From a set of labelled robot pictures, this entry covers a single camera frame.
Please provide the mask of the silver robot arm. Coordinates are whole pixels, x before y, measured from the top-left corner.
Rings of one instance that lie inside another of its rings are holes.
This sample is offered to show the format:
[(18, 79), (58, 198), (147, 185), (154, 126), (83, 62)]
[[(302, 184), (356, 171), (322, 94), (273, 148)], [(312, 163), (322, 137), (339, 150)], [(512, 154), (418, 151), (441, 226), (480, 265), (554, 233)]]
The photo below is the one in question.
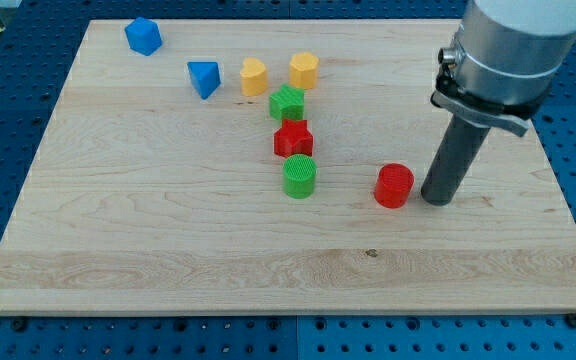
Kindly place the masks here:
[(439, 50), (433, 105), (524, 136), (576, 40), (576, 0), (471, 0)]

